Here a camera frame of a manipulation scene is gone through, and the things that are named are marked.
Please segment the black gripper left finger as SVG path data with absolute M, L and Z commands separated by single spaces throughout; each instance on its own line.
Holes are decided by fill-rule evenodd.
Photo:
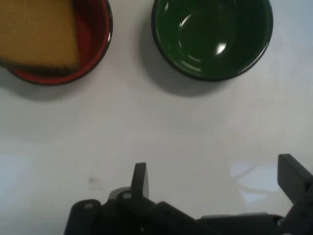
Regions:
M 106 203 L 95 199 L 75 203 L 68 217 L 67 235 L 202 235 L 199 223 L 175 209 L 148 199 L 146 163 L 134 167 L 129 187 L 113 193 Z

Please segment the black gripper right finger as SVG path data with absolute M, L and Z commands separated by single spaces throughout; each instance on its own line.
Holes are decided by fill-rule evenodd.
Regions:
M 311 235 L 313 175 L 290 154 L 278 155 L 277 181 L 293 203 L 286 216 L 268 213 L 203 216 L 200 222 L 220 235 Z

